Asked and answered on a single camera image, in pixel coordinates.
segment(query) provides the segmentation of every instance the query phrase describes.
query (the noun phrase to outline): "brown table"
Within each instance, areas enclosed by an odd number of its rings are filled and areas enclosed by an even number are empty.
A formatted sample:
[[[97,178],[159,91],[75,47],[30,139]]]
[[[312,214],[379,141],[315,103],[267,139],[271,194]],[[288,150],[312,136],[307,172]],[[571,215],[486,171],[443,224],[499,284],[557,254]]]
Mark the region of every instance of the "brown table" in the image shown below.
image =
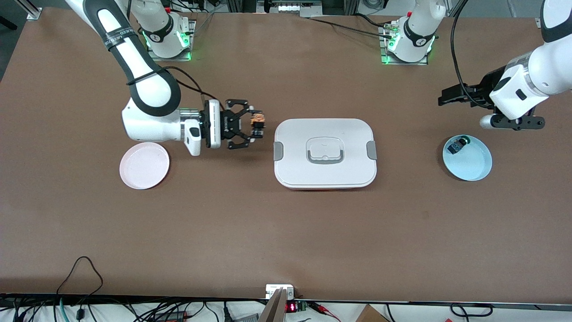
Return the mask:
[[[375,31],[358,17],[329,19]],[[484,109],[438,107],[456,83],[450,26],[429,66],[388,66],[375,37],[287,14],[216,14],[193,60],[176,65],[220,99],[264,110],[266,137],[198,158],[167,142],[166,179],[137,191],[118,175],[135,144],[121,123],[125,76],[72,11],[45,9],[0,85],[1,291],[54,292],[87,255],[107,294],[261,297],[266,283],[287,282],[307,299],[571,304],[570,93],[537,109],[541,131],[486,131]],[[533,19],[461,19],[456,39],[469,84],[542,43]],[[199,107],[183,93],[183,106]],[[297,117],[369,123],[375,181],[343,192],[281,186],[274,129]],[[444,140],[460,133],[491,150],[480,182],[441,164]],[[84,263],[64,291],[95,285]]]

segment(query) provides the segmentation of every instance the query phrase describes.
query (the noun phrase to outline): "white plate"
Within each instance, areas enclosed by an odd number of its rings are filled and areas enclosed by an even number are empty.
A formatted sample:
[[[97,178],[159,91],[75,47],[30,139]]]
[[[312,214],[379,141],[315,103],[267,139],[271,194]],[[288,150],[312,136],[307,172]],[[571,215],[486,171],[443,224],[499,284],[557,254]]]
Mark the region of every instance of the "white plate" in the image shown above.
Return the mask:
[[[169,154],[157,143],[144,142],[129,149],[119,165],[121,180],[133,189],[149,189],[169,171]]]
[[[455,140],[467,136],[471,142],[459,152],[452,154],[447,147]],[[443,161],[454,176],[466,181],[478,181],[486,177],[492,169],[492,155],[485,144],[470,135],[455,135],[443,146]]]

